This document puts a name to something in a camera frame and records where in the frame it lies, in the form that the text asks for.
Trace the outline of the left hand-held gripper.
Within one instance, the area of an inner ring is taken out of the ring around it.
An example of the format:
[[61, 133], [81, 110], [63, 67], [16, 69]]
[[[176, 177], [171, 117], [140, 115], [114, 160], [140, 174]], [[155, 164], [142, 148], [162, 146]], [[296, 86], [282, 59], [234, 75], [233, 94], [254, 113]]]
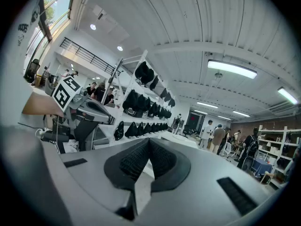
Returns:
[[80, 106], [81, 112], [85, 114], [85, 119], [104, 123], [109, 121], [110, 114], [105, 107], [97, 100], [87, 99], [87, 90], [78, 84], [72, 76], [61, 78], [52, 98], [62, 110], [66, 126], [76, 126], [76, 112], [74, 110], [77, 111]]

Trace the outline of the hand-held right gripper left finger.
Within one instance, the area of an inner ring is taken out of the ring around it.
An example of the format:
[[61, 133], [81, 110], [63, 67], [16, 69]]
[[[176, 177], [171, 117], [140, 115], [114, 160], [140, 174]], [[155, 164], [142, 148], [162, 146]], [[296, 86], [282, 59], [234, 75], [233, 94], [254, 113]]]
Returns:
[[134, 220], [151, 200], [143, 139], [60, 158], [80, 188], [109, 212]]

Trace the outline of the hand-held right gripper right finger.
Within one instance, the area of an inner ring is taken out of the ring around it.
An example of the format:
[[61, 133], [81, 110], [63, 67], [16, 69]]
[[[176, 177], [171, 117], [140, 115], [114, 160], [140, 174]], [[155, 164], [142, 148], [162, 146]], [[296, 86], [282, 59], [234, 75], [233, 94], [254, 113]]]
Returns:
[[255, 226], [277, 201], [252, 176], [208, 151], [150, 139], [162, 176], [138, 217], [139, 226]]

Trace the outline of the person's left forearm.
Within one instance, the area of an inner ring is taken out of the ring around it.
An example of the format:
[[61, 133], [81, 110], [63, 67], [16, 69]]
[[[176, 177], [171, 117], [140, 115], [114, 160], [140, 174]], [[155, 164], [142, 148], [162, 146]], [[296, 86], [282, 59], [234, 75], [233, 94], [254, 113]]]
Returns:
[[40, 95], [35, 92], [32, 92], [27, 100], [22, 113], [28, 115], [58, 115], [64, 117], [63, 111], [52, 97]]

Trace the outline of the dark doorway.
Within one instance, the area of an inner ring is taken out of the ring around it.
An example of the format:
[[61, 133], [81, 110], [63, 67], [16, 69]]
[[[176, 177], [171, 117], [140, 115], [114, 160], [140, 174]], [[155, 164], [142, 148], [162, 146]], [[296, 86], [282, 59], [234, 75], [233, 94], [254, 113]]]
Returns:
[[198, 113], [196, 111], [190, 111], [186, 125], [189, 126], [189, 129], [196, 130], [199, 133], [202, 129], [205, 116], [206, 115], [203, 113]]

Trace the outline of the white metal shelf rack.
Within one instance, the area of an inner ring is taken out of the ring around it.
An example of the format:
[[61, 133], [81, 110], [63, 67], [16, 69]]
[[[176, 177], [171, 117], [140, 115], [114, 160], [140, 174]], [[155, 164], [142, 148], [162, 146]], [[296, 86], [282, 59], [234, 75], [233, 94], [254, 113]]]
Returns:
[[134, 137], [127, 138], [123, 136], [120, 140], [115, 140], [114, 133], [120, 124], [121, 121], [124, 122], [124, 132], [128, 130], [132, 123], [135, 123], [136, 126], [139, 126], [141, 123], [146, 125], [147, 123], [152, 125], [153, 123], [167, 123], [166, 118], [160, 119], [159, 117], [149, 117], [147, 113], [143, 113], [142, 117], [133, 117], [127, 114], [122, 106], [124, 101], [126, 100], [128, 94], [131, 90], [135, 90], [138, 95], [143, 95], [145, 98], [149, 98], [151, 103], [157, 103], [160, 106], [163, 106], [162, 99], [155, 99], [153, 96], [155, 93], [151, 91], [149, 88], [141, 86], [138, 84], [137, 79], [134, 74], [131, 75], [131, 78], [128, 78], [124, 75], [120, 75], [117, 77], [118, 86], [120, 90], [120, 107], [109, 108], [108, 112], [111, 116], [111, 124], [98, 124], [98, 128], [93, 133], [93, 141], [91, 142], [92, 149], [101, 149], [108, 146], [118, 145], [120, 143], [124, 143], [125, 141], [130, 141], [134, 139]]

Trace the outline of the group of black bags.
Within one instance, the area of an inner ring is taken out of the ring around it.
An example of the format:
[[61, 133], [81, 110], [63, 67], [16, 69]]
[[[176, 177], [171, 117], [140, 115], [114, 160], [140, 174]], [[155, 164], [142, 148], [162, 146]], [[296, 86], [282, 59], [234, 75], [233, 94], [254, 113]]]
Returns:
[[[138, 79], [142, 85], [149, 84], [149, 89], [153, 90], [158, 84], [158, 76], [154, 71], [147, 66], [147, 62], [141, 62], [134, 72], [134, 76]], [[125, 101], [122, 104], [124, 112], [134, 118], [141, 119], [143, 115], [153, 119], [158, 117], [159, 119], [169, 119], [172, 113], [166, 108], [162, 107], [156, 102], [152, 102], [149, 97], [145, 97], [143, 94], [139, 94], [132, 89]], [[127, 130], [124, 130], [124, 121], [121, 121], [114, 134], [113, 138], [116, 141], [121, 140], [123, 137], [132, 138], [140, 137], [150, 133], [156, 133], [159, 131], [165, 131], [168, 129], [168, 124], [165, 123], [145, 123], [145, 122], [132, 122]]]

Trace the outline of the black mezzanine railing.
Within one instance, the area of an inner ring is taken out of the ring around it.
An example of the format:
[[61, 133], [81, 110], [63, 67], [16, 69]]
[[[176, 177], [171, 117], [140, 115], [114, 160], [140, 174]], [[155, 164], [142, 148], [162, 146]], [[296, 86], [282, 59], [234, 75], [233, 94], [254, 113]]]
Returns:
[[71, 52], [72, 54], [82, 58], [83, 60], [87, 61], [88, 63], [95, 65], [102, 71], [113, 75], [113, 72], [115, 71], [116, 67], [113, 67], [109, 63], [105, 62], [95, 54], [91, 53], [90, 51], [86, 50], [79, 44], [73, 42], [72, 40], [68, 38], [64, 38], [63, 42], [61, 43], [60, 47], [63, 49]]

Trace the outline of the blue cloth covered table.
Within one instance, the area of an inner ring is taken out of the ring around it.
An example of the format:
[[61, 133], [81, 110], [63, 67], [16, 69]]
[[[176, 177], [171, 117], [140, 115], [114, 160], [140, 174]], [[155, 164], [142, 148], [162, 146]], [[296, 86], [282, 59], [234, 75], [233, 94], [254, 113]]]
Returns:
[[266, 171], [271, 173], [272, 165], [268, 164], [266, 161], [262, 159], [254, 159], [251, 170], [254, 172], [256, 177], [259, 177], [261, 174], [264, 174]]

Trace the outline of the white storage shelf unit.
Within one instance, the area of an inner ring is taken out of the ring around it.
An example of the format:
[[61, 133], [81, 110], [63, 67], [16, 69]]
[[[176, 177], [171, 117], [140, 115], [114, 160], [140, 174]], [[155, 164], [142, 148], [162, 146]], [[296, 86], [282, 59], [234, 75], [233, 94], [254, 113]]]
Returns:
[[274, 189], [285, 186], [287, 178], [285, 169], [293, 161], [295, 150], [301, 142], [301, 128], [291, 129], [284, 126], [281, 129], [259, 126], [259, 151], [257, 158], [266, 162], [271, 168], [267, 184]]

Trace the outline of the person's white printed shirt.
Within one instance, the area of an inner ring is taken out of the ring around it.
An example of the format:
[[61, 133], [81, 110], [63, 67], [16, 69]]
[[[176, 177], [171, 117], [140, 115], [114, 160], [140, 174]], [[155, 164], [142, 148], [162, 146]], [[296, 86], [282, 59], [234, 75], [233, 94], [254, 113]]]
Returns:
[[40, 18], [40, 0], [29, 0], [14, 20], [0, 49], [0, 126], [18, 124], [32, 94], [24, 79], [25, 54]]

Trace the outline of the large framed window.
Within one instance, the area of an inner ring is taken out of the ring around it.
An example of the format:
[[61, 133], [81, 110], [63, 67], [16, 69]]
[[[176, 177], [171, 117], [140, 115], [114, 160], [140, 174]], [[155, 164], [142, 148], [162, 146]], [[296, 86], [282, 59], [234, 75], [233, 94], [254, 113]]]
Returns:
[[70, 19], [72, 3], [73, 0], [42, 0], [40, 2], [40, 19], [30, 38], [24, 66], [34, 59], [41, 59], [55, 33], [63, 22]]

